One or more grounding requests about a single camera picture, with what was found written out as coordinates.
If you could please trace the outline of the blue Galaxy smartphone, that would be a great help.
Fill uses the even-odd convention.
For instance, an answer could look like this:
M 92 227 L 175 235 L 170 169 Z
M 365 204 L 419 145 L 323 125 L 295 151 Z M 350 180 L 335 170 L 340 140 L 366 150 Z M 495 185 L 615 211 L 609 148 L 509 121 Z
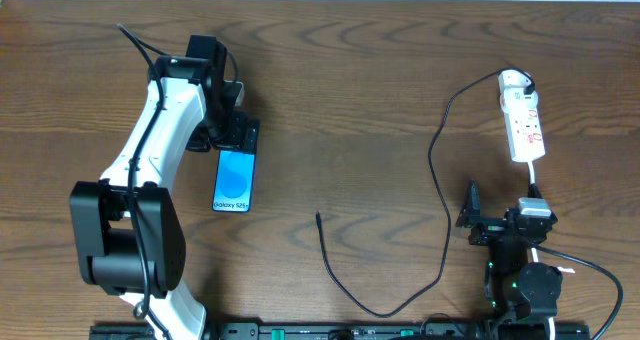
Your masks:
M 249 212 L 254 170 L 254 154 L 221 151 L 219 153 L 212 210 L 234 213 Z

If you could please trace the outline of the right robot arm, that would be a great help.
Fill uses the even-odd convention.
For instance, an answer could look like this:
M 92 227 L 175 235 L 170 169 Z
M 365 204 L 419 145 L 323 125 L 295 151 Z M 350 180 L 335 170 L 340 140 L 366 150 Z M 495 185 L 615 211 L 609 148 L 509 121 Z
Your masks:
M 558 268 L 531 260 L 528 254 L 547 239 L 556 222 L 534 185 L 502 217 L 485 217 L 476 183 L 468 182 L 456 225 L 470 230 L 471 245 L 486 246 L 489 251 L 484 291 L 494 317 L 484 324 L 488 339 L 555 337 L 549 320 L 558 313 L 563 276 Z

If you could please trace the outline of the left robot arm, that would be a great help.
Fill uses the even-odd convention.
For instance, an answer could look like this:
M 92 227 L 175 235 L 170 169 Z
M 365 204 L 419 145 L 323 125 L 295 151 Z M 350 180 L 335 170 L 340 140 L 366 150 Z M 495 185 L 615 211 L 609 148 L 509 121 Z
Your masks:
M 239 111 L 244 85 L 214 36 L 193 35 L 185 55 L 149 60 L 144 109 L 114 162 L 69 198 L 79 270 L 133 307 L 137 324 L 94 325 L 92 339 L 216 339 L 219 325 L 183 272 L 186 240 L 171 193 L 187 151 L 219 151 L 218 184 L 249 208 L 260 123 Z

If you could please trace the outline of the white power strip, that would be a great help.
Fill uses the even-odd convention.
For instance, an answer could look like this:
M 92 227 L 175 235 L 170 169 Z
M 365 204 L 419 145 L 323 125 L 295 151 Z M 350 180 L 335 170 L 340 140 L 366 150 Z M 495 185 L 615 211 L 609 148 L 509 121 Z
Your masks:
M 498 76 L 499 103 L 504 113 L 511 159 L 533 162 L 545 155 L 538 113 L 538 93 L 527 73 L 509 69 Z

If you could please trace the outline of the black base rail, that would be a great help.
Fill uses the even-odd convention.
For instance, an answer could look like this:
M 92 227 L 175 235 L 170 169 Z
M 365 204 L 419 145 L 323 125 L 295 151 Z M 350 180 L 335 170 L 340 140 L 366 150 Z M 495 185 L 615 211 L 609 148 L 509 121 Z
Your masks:
M 219 340 L 382 340 L 382 339 L 549 339 L 543 325 L 501 325 L 497 332 L 485 324 L 430 322 L 426 325 L 259 325 L 255 323 L 224 323 L 205 328 L 202 339 Z M 591 339 L 587 326 L 556 324 L 555 339 Z M 164 339 L 150 325 L 96 325 L 89 329 L 90 340 Z

